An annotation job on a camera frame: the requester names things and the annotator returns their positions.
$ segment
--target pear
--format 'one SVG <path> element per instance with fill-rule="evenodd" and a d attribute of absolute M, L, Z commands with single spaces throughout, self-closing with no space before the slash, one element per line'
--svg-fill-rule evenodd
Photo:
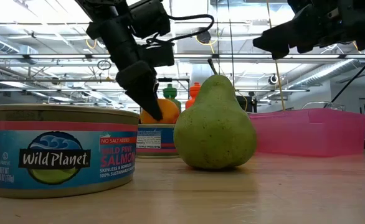
<path fill-rule="evenodd" d="M 213 75 L 203 83 L 177 120 L 174 145 L 187 165 L 200 169 L 240 166 L 253 156 L 256 132 L 227 77 Z"/>

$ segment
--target can label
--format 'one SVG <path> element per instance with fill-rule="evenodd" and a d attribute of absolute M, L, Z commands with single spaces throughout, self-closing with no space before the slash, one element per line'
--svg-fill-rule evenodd
<path fill-rule="evenodd" d="M 138 128 L 137 153 L 177 154 L 173 141 L 174 128 Z"/>
<path fill-rule="evenodd" d="M 137 125 L 0 121 L 0 188 L 99 184 L 135 169 Z"/>

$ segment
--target pink plastic bin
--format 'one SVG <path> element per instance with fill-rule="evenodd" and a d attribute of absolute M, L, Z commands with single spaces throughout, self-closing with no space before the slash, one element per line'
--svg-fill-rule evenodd
<path fill-rule="evenodd" d="M 331 109 L 251 114 L 257 152 L 333 157 L 362 154 L 365 115 Z"/>

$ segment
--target wooden table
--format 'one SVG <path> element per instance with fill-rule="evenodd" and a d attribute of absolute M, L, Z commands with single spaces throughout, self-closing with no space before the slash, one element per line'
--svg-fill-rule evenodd
<path fill-rule="evenodd" d="M 134 181 L 89 195 L 0 198 L 0 223 L 365 223 L 365 156 L 257 155 L 233 172 L 138 159 Z"/>

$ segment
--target can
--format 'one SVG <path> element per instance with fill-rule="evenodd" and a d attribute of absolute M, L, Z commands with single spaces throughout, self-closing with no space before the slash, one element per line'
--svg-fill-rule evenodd
<path fill-rule="evenodd" d="M 139 115 L 65 105 L 0 105 L 0 196 L 50 198 L 128 183 Z"/>
<path fill-rule="evenodd" d="M 139 124 L 137 157 L 177 158 L 173 141 L 174 124 Z"/>

